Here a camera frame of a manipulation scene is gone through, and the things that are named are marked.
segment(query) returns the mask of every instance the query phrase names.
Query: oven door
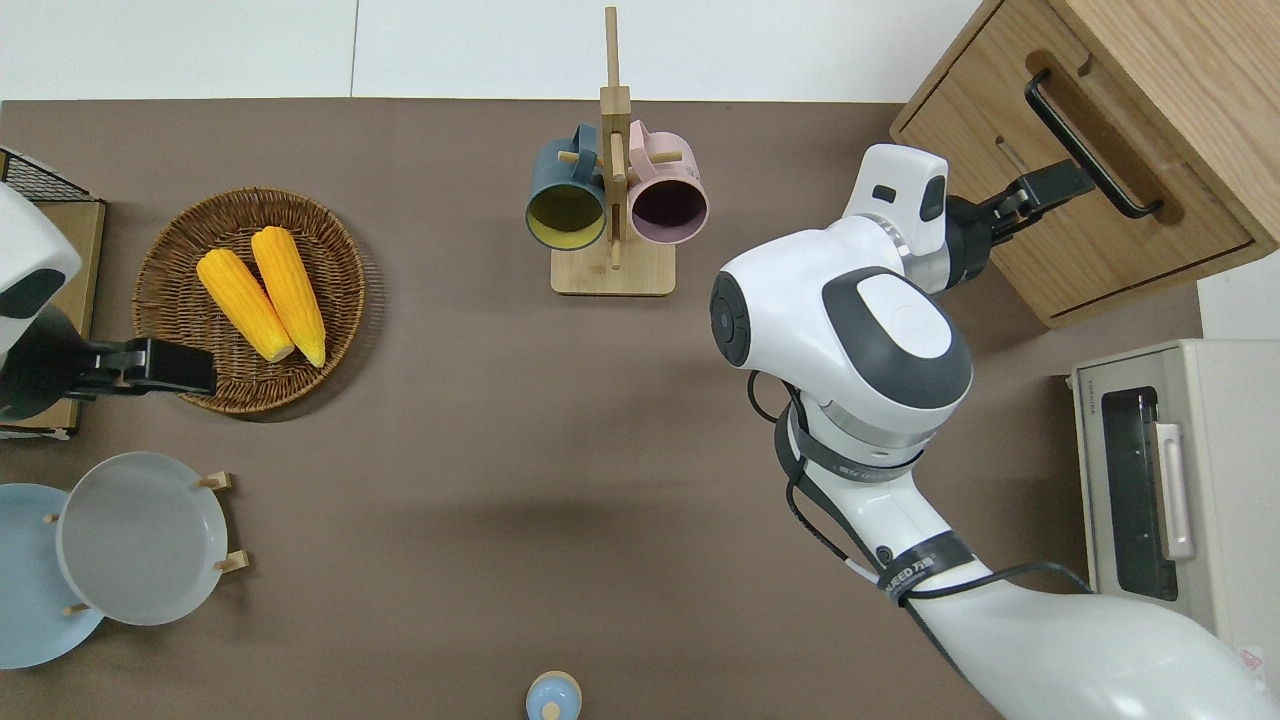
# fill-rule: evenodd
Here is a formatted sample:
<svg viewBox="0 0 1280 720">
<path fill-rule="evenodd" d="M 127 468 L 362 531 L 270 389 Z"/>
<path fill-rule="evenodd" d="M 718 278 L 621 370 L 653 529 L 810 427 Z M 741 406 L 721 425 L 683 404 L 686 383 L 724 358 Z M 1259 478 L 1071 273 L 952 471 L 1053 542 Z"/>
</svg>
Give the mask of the oven door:
<svg viewBox="0 0 1280 720">
<path fill-rule="evenodd" d="M 1178 346 L 1082 366 L 1074 378 L 1094 588 L 1190 616 L 1216 633 Z"/>
</svg>

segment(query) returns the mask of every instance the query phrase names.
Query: brown table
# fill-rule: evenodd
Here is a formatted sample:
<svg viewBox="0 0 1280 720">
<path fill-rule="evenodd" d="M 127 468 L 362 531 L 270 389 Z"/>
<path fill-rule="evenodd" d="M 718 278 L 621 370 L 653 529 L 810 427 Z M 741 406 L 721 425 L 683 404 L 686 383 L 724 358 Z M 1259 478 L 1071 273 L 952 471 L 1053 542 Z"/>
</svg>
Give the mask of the brown table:
<svg viewBox="0 0 1280 720">
<path fill-rule="evenodd" d="M 110 201 L 96 338 L 131 334 L 164 224 L 234 187 L 333 209 L 371 288 L 344 365 L 276 421 L 106 398 L 68 442 L 0 445 L 0 482 L 70 488 L 131 450 L 230 470 L 255 560 L 178 623 L 108 620 L 4 673 L 0 716 L 515 719 L 561 667 L 596 719 L 996 717 L 791 519 L 771 428 L 708 327 L 716 270 L 836 219 L 897 109 L 637 102 L 691 142 L 712 217 L 672 296 L 593 299 L 549 288 L 507 168 L 594 102 L 5 102 L 0 142 Z M 1070 396 L 1050 375 L 1197 336 L 1194 288 L 1051 333 L 993 270 L 945 304 L 977 380 L 923 491 L 988 565 L 1083 571 Z"/>
</svg>

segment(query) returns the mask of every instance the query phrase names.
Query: white wall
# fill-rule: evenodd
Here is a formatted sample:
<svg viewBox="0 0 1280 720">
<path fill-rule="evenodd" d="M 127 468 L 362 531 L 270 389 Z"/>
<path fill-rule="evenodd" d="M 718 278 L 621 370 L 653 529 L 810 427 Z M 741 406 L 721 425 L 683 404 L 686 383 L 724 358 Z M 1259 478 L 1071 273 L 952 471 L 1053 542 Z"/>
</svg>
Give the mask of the white wall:
<svg viewBox="0 0 1280 720">
<path fill-rule="evenodd" d="M 1280 252 L 1197 284 L 1204 337 L 1280 340 Z"/>
<path fill-rule="evenodd" d="M 0 100 L 596 97 L 604 0 L 0 0 Z M 902 101 L 979 0 L 617 0 L 669 100 Z"/>
</svg>

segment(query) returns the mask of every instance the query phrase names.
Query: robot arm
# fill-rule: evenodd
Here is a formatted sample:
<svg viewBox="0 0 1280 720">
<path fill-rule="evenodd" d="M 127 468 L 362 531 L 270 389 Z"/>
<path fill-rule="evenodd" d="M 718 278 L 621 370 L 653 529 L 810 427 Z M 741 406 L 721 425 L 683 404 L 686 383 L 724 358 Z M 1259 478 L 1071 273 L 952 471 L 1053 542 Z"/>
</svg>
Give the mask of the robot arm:
<svg viewBox="0 0 1280 720">
<path fill-rule="evenodd" d="M 842 219 L 724 265 L 710 300 L 717 345 L 732 365 L 799 389 L 776 429 L 796 487 L 1006 717 L 1280 719 L 1231 652 L 1181 615 L 991 582 L 915 487 L 915 460 L 973 379 L 964 338 L 931 293 L 1091 187 L 1055 165 L 973 205 L 945 196 L 943 160 L 872 147 Z"/>
<path fill-rule="evenodd" d="M 79 269 L 81 259 L 61 232 L 0 183 L 0 424 L 37 415 L 61 397 L 214 393 L 218 379 L 209 352 L 152 338 L 81 338 L 49 305 Z"/>
</svg>

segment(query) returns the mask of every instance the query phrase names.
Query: plate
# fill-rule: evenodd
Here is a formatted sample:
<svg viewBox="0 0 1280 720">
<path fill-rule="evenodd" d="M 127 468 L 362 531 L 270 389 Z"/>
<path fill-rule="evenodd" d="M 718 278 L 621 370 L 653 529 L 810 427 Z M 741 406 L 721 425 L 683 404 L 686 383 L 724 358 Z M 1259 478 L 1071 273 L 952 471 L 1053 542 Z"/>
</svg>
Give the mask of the plate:
<svg viewBox="0 0 1280 720">
<path fill-rule="evenodd" d="M 154 452 L 97 464 L 58 521 L 58 564 L 72 591 L 129 625 L 173 623 L 221 577 L 227 519 L 200 475 Z"/>
<path fill-rule="evenodd" d="M 0 670 L 49 662 L 84 642 L 102 621 L 92 607 L 74 615 L 79 602 L 58 566 L 54 525 L 67 493 L 45 486 L 0 486 Z"/>
</svg>

